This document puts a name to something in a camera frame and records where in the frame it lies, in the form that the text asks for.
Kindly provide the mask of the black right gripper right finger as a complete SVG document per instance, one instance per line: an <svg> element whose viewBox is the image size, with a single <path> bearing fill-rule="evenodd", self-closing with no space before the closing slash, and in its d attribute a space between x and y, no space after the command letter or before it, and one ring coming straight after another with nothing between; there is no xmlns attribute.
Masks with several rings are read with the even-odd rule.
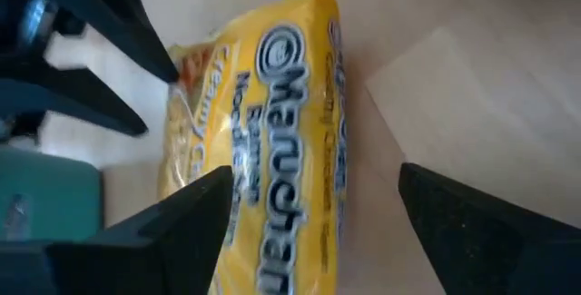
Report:
<svg viewBox="0 0 581 295"><path fill-rule="evenodd" d="M398 190L447 294L579 294L578 228L415 163Z"/></svg>

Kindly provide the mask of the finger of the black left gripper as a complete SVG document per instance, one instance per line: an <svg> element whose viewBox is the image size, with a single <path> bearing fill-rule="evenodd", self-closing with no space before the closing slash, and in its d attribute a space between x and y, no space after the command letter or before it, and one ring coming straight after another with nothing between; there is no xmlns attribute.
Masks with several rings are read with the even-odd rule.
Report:
<svg viewBox="0 0 581 295"><path fill-rule="evenodd" d="M142 0L83 0L81 17L143 69L172 84L178 79Z"/></svg>
<svg viewBox="0 0 581 295"><path fill-rule="evenodd" d="M132 137L143 119L87 68L59 70L44 59L1 58L1 114L53 111Z"/></svg>

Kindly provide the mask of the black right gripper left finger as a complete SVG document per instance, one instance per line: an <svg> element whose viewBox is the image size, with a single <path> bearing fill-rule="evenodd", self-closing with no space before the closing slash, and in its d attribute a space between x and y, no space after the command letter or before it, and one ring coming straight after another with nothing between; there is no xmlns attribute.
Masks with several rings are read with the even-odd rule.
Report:
<svg viewBox="0 0 581 295"><path fill-rule="evenodd" d="M1 295L204 294L231 212L220 166L84 241L4 241Z"/></svg>

